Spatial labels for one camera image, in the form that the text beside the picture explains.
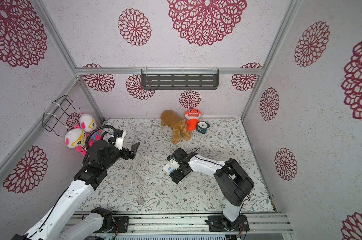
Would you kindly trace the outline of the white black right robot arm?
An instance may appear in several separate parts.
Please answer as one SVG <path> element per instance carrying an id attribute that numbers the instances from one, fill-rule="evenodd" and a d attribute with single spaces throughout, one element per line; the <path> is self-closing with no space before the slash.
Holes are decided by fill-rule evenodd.
<path id="1" fill-rule="evenodd" d="M 187 153 L 178 148 L 167 157 L 163 170 L 175 184 L 179 184 L 191 172 L 215 178 L 226 201 L 220 216 L 211 215 L 205 220 L 210 232 L 250 230 L 248 219 L 241 211 L 255 184 L 236 160 L 216 161 L 195 151 Z"/>

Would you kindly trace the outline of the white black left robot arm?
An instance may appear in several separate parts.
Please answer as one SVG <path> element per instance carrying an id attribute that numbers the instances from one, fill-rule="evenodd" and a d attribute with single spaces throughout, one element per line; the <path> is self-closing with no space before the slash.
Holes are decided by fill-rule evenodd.
<path id="1" fill-rule="evenodd" d="M 107 141 L 97 141 L 91 148 L 93 166 L 83 167 L 65 189 L 54 206 L 23 235 L 14 235 L 13 240 L 84 240 L 97 231 L 111 232 L 116 223 L 112 211 L 97 207 L 70 229 L 64 226 L 79 205 L 93 193 L 107 176 L 108 169 L 120 158 L 134 159 L 140 144 L 131 149 L 118 149 Z"/>

